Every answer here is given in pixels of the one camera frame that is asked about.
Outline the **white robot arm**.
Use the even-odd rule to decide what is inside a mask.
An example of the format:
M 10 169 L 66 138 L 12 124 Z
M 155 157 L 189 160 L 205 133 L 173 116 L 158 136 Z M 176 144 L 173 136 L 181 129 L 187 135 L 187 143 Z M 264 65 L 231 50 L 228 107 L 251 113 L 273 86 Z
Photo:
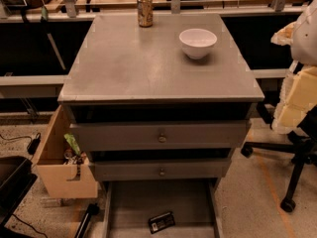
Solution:
M 290 46 L 293 59 L 271 123 L 276 133 L 288 134 L 317 106 L 317 0 L 295 22 L 274 33 L 270 41 Z

